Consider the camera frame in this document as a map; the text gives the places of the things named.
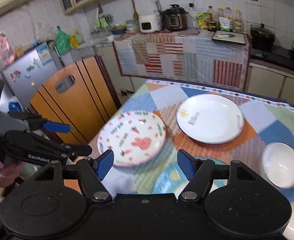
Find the person's left hand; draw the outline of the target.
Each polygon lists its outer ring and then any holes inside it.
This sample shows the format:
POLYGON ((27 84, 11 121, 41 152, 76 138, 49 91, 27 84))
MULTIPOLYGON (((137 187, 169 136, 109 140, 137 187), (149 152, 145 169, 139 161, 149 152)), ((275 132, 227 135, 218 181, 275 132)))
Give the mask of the person's left hand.
POLYGON ((20 170, 24 167, 21 161, 4 165, 0 161, 0 187, 5 188, 14 183, 14 180, 19 177, 20 170))

